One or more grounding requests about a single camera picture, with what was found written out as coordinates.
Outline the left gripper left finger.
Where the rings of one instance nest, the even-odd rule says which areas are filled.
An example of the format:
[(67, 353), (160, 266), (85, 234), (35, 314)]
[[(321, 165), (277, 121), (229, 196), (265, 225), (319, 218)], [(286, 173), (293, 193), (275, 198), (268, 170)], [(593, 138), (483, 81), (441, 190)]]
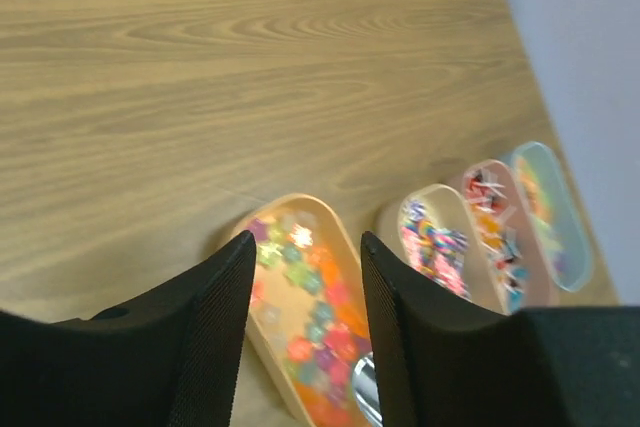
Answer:
[(226, 426), (254, 281), (243, 231), (211, 257), (83, 320), (1, 316), (5, 426)]

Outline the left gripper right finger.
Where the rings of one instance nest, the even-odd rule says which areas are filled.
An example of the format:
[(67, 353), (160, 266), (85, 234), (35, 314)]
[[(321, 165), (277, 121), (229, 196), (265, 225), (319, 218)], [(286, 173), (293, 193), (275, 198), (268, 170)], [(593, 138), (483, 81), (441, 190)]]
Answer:
[(636, 307), (524, 308), (503, 315), (360, 246), (386, 426), (635, 426)]

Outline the silver metal scoop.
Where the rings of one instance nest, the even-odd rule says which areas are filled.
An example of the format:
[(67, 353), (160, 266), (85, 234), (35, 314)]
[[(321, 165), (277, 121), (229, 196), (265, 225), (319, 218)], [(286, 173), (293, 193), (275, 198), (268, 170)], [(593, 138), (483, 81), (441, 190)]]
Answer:
[(372, 352), (356, 362), (351, 376), (351, 386), (355, 403), (367, 422), (371, 426), (382, 427), (383, 419)]

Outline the orange tray star candies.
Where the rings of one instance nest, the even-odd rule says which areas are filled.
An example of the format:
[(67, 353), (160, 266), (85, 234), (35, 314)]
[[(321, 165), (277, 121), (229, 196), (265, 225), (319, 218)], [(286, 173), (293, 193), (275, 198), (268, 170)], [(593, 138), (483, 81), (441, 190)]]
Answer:
[(301, 193), (231, 230), (256, 244), (247, 335), (291, 415), (305, 426), (365, 426), (352, 375), (371, 351), (359, 256), (337, 214)]

